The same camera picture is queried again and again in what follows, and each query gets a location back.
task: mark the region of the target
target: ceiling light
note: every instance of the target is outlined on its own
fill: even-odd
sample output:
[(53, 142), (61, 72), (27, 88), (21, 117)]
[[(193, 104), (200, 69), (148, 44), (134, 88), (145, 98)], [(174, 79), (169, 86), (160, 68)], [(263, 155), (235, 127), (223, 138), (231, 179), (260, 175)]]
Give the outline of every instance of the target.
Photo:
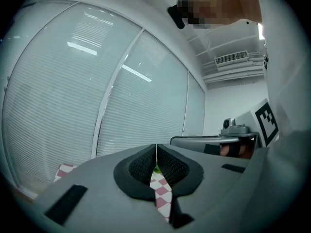
[(262, 35), (262, 25), (258, 23), (258, 33), (259, 33), (259, 40), (264, 40)]

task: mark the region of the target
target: air conditioner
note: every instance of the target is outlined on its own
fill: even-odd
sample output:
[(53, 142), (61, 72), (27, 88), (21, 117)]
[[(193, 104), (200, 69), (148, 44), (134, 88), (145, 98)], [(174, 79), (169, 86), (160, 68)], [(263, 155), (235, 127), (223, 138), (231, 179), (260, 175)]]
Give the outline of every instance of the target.
[(215, 58), (215, 63), (217, 68), (219, 68), (236, 63), (247, 62), (247, 60), (248, 60), (247, 51), (241, 51), (217, 57)]

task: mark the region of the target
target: checkered fabric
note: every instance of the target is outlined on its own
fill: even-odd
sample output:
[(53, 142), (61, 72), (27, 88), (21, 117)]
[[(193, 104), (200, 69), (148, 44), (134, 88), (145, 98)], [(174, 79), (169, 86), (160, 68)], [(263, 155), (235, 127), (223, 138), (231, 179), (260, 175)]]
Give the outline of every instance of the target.
[(162, 174), (152, 173), (150, 187), (155, 190), (156, 207), (168, 222), (170, 219), (172, 189)]
[(54, 182), (59, 180), (60, 178), (65, 177), (68, 173), (70, 173), (75, 168), (76, 168), (76, 166), (74, 166), (74, 165), (69, 165), (69, 164), (60, 165), (56, 174), (55, 174)]

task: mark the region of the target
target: window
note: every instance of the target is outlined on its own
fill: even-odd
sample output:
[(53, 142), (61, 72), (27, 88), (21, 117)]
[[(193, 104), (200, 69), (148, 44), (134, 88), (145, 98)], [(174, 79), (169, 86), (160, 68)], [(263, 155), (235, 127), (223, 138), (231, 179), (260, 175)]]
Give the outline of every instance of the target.
[(61, 164), (91, 158), (104, 92), (139, 31), (121, 17), (77, 4), (33, 38), (13, 71), (3, 110), (18, 185), (39, 193)]
[(110, 93), (97, 156), (181, 135), (188, 71), (157, 39), (144, 32)]
[(201, 136), (204, 125), (205, 93), (189, 73), (187, 110), (183, 136)]

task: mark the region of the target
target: black strap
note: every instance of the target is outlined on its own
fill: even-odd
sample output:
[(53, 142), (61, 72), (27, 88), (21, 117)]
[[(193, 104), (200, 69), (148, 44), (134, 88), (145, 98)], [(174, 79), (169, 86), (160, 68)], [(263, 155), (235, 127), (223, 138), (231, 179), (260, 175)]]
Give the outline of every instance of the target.
[(204, 153), (212, 154), (212, 155), (220, 155), (220, 146), (205, 144)]
[(240, 153), (240, 142), (230, 143), (229, 144), (229, 153), (227, 154), (227, 157), (235, 157), (237, 158)]

